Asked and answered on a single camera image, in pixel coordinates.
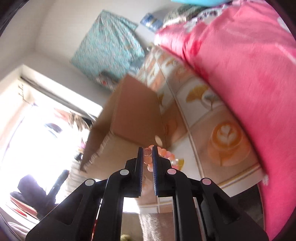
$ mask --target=pink fabric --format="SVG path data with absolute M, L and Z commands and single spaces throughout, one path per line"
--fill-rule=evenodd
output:
M 267 3 L 245 2 L 155 38 L 204 77 L 249 134 L 269 181 L 260 183 L 272 240 L 296 206 L 296 42 Z

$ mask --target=white wall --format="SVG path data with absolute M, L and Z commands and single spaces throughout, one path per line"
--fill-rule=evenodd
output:
M 92 102 L 99 104 L 100 106 L 104 106 L 110 95 L 109 91 L 90 81 L 85 75 L 79 71 L 74 70 L 74 67 L 58 63 L 55 60 L 40 53 L 33 52 L 24 57 L 21 62 L 27 67 L 37 71 L 42 75 L 45 75 L 49 79 L 61 84 L 69 90 L 78 93 Z M 46 84 L 46 79 L 43 78 L 43 80 L 43 84 Z
M 170 0 L 56 0 L 43 23 L 36 50 L 69 62 L 103 9 L 139 23 L 148 12 L 161 18 L 179 5 Z M 140 35 L 151 39 L 146 29 Z
M 37 36 L 54 0 L 30 0 L 13 17 L 0 37 L 0 80 L 35 49 Z

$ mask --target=teal floral fabric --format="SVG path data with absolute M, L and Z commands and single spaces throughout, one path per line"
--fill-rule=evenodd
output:
M 134 35 L 136 28 L 126 18 L 103 10 L 71 63 L 95 82 L 100 74 L 119 81 L 135 59 L 144 57 L 144 50 Z

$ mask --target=red object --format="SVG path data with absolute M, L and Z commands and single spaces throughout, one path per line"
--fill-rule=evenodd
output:
M 296 206 L 296 42 L 266 2 L 231 6 L 211 23 L 178 24 L 155 42 L 200 74 L 230 107 L 261 158 L 266 232 Z

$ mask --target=white circular joint cap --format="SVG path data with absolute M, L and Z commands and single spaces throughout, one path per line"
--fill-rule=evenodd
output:
M 129 174 L 129 171 L 127 169 L 122 169 L 120 171 L 120 175 L 126 176 L 127 174 Z
M 212 183 L 212 181 L 211 181 L 211 179 L 209 179 L 209 178 L 204 178 L 204 179 L 202 180 L 202 183 L 205 184 L 205 185 L 210 185 L 210 184 Z
M 168 174 L 170 175 L 175 175 L 177 173 L 177 171 L 173 168 L 168 169 Z
M 92 186 L 93 184 L 94 184 L 94 180 L 92 180 L 92 179 L 87 179 L 85 181 L 85 185 L 87 185 L 87 186 Z

